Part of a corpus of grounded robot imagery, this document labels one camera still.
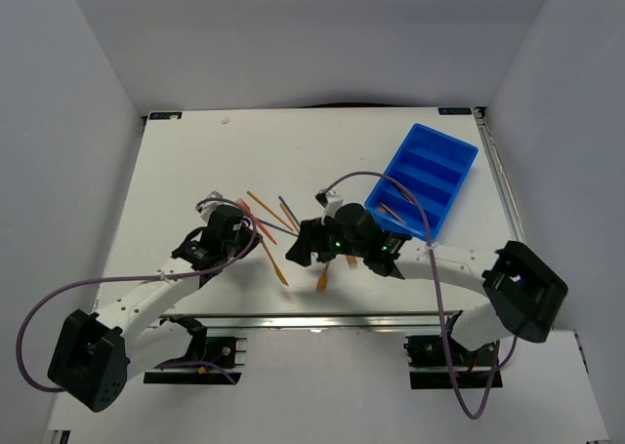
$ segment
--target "white table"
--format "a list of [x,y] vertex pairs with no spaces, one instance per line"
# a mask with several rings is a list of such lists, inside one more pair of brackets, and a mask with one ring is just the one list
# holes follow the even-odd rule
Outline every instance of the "white table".
[[[180,120],[147,122],[106,274],[154,272],[202,223],[193,206],[212,190],[232,199],[243,197],[268,221],[277,222],[247,197],[247,190],[277,212],[281,195],[300,220],[315,218],[321,214],[314,200],[320,188],[350,171],[383,172],[415,123],[479,149],[438,241],[467,249],[503,247],[511,232],[472,115],[443,116],[436,108],[190,111]],[[346,202],[363,202],[374,184],[373,178],[352,178],[337,190]],[[391,318],[436,310],[432,282],[382,278],[362,264],[349,270],[342,258],[332,263],[328,288],[320,295],[314,287],[322,265],[304,269],[288,262],[284,253],[293,238],[274,230],[272,234],[278,245],[270,243],[271,250],[288,288],[279,283],[259,248],[173,311],[229,318],[300,316],[302,323],[306,316],[322,314]],[[104,286],[99,304],[111,303],[132,286]],[[449,286],[444,297],[449,309],[485,301]]]
[[[473,116],[440,116],[435,108],[193,111],[178,121],[147,122],[106,274],[157,269],[201,223],[193,206],[214,189],[230,198],[244,197],[250,189],[276,210],[280,194],[300,219],[316,217],[320,207],[313,196],[320,188],[353,170],[383,171],[414,123],[479,149],[439,242],[502,247],[511,238],[509,209],[500,200]],[[362,202],[374,183],[355,178],[338,190],[346,201]],[[271,219],[252,206],[261,218]],[[272,233],[278,246],[271,249],[288,288],[256,250],[173,311],[197,314],[229,331],[357,330],[247,332],[247,361],[236,387],[142,384],[135,378],[100,414],[61,394],[49,428],[71,429],[69,444],[582,444],[606,439],[572,334],[555,333],[541,345],[521,343],[502,373],[504,387],[493,390],[484,418],[471,422],[451,391],[410,390],[402,333],[361,331],[436,328],[432,315],[417,315],[436,309],[431,282],[381,278],[362,264],[349,270],[337,260],[327,291],[318,294],[320,267],[287,262],[283,254],[291,236]],[[104,286],[98,303],[110,303],[132,286]],[[449,309],[484,302],[464,290],[443,288]],[[474,405],[479,394],[465,392]]]

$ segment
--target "black label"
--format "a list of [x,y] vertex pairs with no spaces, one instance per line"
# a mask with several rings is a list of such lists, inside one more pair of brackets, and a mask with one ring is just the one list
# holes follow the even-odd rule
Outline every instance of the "black label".
[[470,107],[439,107],[439,115],[471,115]]
[[180,111],[176,112],[151,112],[148,120],[176,120],[182,119],[183,114]]

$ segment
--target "blue plastic bin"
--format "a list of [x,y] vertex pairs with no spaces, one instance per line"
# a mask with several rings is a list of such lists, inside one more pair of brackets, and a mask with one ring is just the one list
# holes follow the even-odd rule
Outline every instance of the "blue plastic bin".
[[[389,164],[385,174],[397,179],[419,199],[433,238],[438,236],[477,154],[478,149],[472,144],[415,124]],[[406,224],[398,222],[388,213],[380,213],[377,210],[380,202],[402,217]],[[392,183],[380,179],[364,207],[384,229],[426,239],[419,210]]]

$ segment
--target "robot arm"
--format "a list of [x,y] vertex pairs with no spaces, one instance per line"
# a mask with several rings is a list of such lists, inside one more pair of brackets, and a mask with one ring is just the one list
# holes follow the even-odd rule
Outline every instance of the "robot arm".
[[407,234],[385,231],[359,204],[342,205],[336,195],[322,202],[324,215],[301,222],[289,261],[311,264],[337,255],[362,257],[372,271],[400,279],[433,279],[430,251],[442,283],[486,296],[490,303],[461,312],[449,325],[451,339],[469,351],[515,335],[534,343],[547,340],[568,291],[563,281],[527,246],[508,241],[494,253],[451,247],[428,248]]
[[[206,328],[198,321],[173,315],[150,325],[217,275],[195,272],[221,266],[250,243],[253,249],[261,236],[243,223],[236,207],[213,203],[197,210],[206,226],[172,252],[157,270],[160,280],[141,283],[90,314],[78,309],[65,319],[48,377],[91,410],[108,407],[127,381],[163,361],[201,359]],[[176,276],[181,273],[187,276]]]

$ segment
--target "gray wall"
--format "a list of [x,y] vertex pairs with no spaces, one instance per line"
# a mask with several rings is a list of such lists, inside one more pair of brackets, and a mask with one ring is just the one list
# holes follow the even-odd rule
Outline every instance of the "gray wall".
[[[19,377],[21,320],[61,284],[99,273],[141,123],[73,0],[0,0],[0,440],[37,443],[52,401]],[[29,330],[26,361],[45,373],[62,297]]]
[[489,123],[525,234],[567,281],[614,442],[625,442],[625,0],[546,0]]
[[76,0],[141,113],[484,105],[543,0]]

